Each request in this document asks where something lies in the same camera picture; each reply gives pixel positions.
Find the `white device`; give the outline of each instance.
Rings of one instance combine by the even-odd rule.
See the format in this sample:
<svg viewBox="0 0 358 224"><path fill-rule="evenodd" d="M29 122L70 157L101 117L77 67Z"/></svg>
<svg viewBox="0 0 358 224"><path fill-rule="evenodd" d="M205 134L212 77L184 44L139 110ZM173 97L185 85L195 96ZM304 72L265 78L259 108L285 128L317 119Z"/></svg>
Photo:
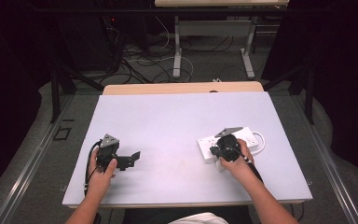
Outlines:
<svg viewBox="0 0 358 224"><path fill-rule="evenodd" d="M260 136L262 141L261 146L258 143L255 134ZM264 146L266 145L264 136L261 133L252 132L249 127L244 127L243 129L234 132L233 135L236 138L240 138L246 142L246 145L251 151L252 155L259 153L261 150L264 149ZM209 136L198 140L202 156L206 163L212 163L217 161L217 158L215 157L215 155L212 154L210 148L215 146L219 139L220 137Z"/></svg>

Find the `person's left hand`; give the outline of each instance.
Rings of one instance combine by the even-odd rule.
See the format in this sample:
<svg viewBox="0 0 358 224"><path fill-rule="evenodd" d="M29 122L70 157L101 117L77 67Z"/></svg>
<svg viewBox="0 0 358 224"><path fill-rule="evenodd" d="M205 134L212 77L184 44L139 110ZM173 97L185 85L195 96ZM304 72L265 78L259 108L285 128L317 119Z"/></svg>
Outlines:
<svg viewBox="0 0 358 224"><path fill-rule="evenodd" d="M117 167L117 160L110 161L106 171L103 173L103 168L97 165L98 148L95 148L91 153L89 161L89 189L87 195L96 197L98 200L102 200L105 193L110 187L110 180L115 177L114 171Z"/></svg>

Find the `black controller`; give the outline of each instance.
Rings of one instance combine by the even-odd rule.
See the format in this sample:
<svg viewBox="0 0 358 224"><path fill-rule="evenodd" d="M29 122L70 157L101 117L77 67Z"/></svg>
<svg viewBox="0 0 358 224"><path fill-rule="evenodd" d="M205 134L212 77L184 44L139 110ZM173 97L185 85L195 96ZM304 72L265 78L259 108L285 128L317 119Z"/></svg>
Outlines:
<svg viewBox="0 0 358 224"><path fill-rule="evenodd" d="M221 137L216 144L216 147L210 148L213 155L215 155L217 158L222 157L226 161L235 161L239 156L243 157L257 178L263 182L260 173L258 173L252 162L242 154L241 146L233 134L228 134Z"/></svg>
<svg viewBox="0 0 358 224"><path fill-rule="evenodd" d="M117 168L120 171L126 170L128 167L133 167L135 162L141 157L141 152L138 151L131 156L122 157L117 155L117 150L119 147L118 139L112 137L109 134L106 134L103 138L103 141L99 145L98 155L97 155L97 164L103 167L103 171L106 171L107 166L109 165L112 159L117 160Z"/></svg>

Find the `desk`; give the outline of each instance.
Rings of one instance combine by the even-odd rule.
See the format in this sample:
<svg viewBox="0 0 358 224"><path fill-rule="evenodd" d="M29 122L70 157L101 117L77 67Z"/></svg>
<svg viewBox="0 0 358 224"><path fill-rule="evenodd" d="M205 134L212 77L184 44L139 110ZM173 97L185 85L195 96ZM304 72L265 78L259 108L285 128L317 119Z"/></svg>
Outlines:
<svg viewBox="0 0 358 224"><path fill-rule="evenodd" d="M134 87L145 88L126 94ZM259 83L109 86L104 94L95 108L62 204L76 207L83 200L90 147L106 133L120 140L118 155L141 151L141 159L124 172L116 171L101 206L251 203L250 196L228 171L219 172L214 164L204 162L197 144L202 137L238 126L251 127L265 136L266 147L255 155L255 165L278 201L312 199L269 94Z"/></svg>
<svg viewBox="0 0 358 224"><path fill-rule="evenodd" d="M157 7L260 7L283 6L289 0L156 0ZM182 49L180 35L237 35L247 36L246 47L241 49L241 57L245 66L246 75L255 78L255 73L249 58L257 17L251 21L179 21L175 17L175 58L173 63L174 78L180 77Z"/></svg>

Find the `person's right hand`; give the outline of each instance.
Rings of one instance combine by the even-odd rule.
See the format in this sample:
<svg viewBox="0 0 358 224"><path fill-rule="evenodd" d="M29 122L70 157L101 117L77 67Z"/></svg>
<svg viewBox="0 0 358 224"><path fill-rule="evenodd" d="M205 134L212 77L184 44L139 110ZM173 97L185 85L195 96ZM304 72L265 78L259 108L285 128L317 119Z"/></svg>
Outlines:
<svg viewBox="0 0 358 224"><path fill-rule="evenodd" d="M243 155L245 155L253 164L255 164L254 158L249 150L249 148L246 146L246 142L242 139L238 139L238 143L241 146L241 152ZM246 161L242 157L238 157L235 161L226 161L222 157L219 158L220 163L225 167L227 170L231 172L234 177L238 179L240 174L253 173L251 168L248 164L246 164Z"/></svg>
<svg viewBox="0 0 358 224"><path fill-rule="evenodd" d="M103 172L103 168L97 165L98 150L98 148L95 148L92 151L89 161L89 190L87 196L101 201L110 187L111 178L115 177L114 171L117 167L117 160L112 159L106 171Z"/></svg>

